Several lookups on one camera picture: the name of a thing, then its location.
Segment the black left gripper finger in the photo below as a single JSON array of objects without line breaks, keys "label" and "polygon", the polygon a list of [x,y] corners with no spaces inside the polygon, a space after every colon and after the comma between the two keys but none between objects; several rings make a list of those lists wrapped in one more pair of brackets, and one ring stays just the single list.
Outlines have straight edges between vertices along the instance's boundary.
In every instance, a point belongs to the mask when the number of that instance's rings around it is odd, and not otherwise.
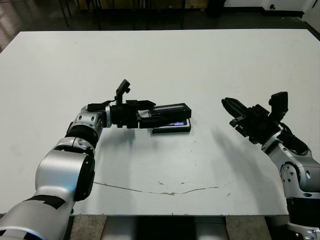
[{"label": "black left gripper finger", "polygon": [[169,120],[163,117],[142,117],[138,120],[138,127],[140,129],[159,128],[169,124]]},{"label": "black left gripper finger", "polygon": [[150,100],[138,100],[138,110],[152,110],[156,104]]}]

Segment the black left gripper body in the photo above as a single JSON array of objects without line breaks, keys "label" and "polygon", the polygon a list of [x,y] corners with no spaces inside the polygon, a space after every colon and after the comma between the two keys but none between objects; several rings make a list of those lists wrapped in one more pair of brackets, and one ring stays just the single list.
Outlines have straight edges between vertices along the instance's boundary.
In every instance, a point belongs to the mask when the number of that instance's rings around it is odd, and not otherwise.
[{"label": "black left gripper body", "polygon": [[120,105],[111,106],[111,123],[118,128],[138,128],[138,101],[126,100]]}]

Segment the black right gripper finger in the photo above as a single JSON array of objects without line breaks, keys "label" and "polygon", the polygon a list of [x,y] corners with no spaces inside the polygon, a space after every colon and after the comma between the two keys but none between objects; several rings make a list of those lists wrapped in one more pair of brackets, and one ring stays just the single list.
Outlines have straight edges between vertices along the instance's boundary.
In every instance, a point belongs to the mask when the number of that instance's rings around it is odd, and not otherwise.
[{"label": "black right gripper finger", "polygon": [[247,112],[247,107],[244,106],[242,103],[223,102],[222,105],[224,109],[234,118],[244,116]]},{"label": "black right gripper finger", "polygon": [[221,102],[228,113],[246,113],[248,109],[235,98],[226,97],[222,99]]}]

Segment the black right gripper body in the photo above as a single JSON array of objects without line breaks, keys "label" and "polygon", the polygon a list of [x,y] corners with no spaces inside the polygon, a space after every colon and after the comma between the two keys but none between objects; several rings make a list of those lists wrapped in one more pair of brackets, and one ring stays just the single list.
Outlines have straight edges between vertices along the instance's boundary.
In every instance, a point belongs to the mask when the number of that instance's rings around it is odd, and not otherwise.
[{"label": "black right gripper body", "polygon": [[260,105],[247,107],[245,115],[233,118],[230,125],[253,144],[265,144],[280,131],[278,124],[269,118],[269,112]]}]

